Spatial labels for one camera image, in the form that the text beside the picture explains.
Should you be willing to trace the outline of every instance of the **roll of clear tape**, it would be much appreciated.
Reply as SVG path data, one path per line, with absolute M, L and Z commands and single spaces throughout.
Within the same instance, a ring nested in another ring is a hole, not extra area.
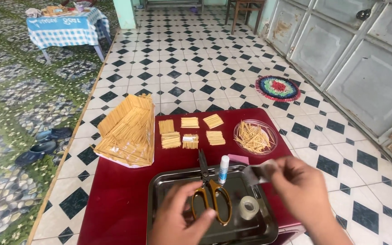
M 241 199 L 240 204 L 238 204 L 238 209 L 240 210 L 240 216 L 243 219 L 251 220 L 258 213 L 260 206 L 255 198 L 246 196 Z

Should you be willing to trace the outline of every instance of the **red table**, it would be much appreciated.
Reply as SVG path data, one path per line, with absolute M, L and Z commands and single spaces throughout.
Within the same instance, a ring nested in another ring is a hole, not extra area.
M 202 120 L 215 113 L 225 122 L 213 129 L 223 132 L 226 144 L 221 146 L 209 145 L 205 134 L 209 129 Z M 181 117 L 184 116 L 198 117 L 200 128 L 181 129 Z M 181 136 L 184 133 L 199 134 L 199 148 L 203 149 L 208 165 L 220 164 L 222 155 L 226 154 L 247 156 L 250 164 L 291 155 L 270 118 L 260 108 L 157 116 L 155 127 L 158 128 L 158 121 L 167 119 L 173 119 L 175 130 Z M 233 140 L 234 127 L 246 119 L 263 121 L 275 129 L 279 143 L 272 153 L 255 156 L 242 150 Z M 156 130 L 155 160 L 152 166 L 129 169 L 104 158 L 99 160 L 81 226 L 79 245 L 146 244 L 147 193 L 151 179 L 161 172 L 199 167 L 197 149 L 162 149 L 160 138 L 159 131 Z M 287 243 L 305 232 L 300 222 L 289 214 L 280 198 L 275 195 L 272 185 L 263 184 L 262 187 L 279 225 L 278 238 L 272 244 Z

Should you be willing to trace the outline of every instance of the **dark blue sandal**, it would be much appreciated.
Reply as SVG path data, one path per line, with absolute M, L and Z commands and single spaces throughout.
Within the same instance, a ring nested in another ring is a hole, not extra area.
M 36 140 L 40 143 L 48 142 L 51 140 L 61 140 L 72 136 L 71 128 L 50 129 L 40 132 L 36 135 Z
M 20 154 L 14 163 L 18 166 L 30 165 L 37 160 L 41 160 L 45 154 L 51 154 L 57 149 L 55 141 L 49 141 L 42 144 L 35 145 L 29 151 Z

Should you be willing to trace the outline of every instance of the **black and white tiled floor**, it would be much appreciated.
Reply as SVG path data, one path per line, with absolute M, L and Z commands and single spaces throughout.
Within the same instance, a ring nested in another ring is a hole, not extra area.
M 140 28 L 113 43 L 33 244 L 75 244 L 101 137 L 97 125 L 128 94 L 151 93 L 156 115 L 262 108 L 291 152 L 322 170 L 334 215 L 356 245 L 392 245 L 392 164 L 244 25 L 223 25 L 225 8 L 138 11 Z M 291 78 L 302 96 L 279 103 L 255 91 L 258 76 Z M 312 244 L 303 234 L 293 245 Z

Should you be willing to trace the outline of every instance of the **white glue stick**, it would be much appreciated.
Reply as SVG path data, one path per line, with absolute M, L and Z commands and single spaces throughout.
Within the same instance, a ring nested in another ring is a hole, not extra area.
M 223 185 L 226 182 L 226 174 L 228 173 L 229 157 L 227 155 L 222 156 L 220 164 L 219 184 Z

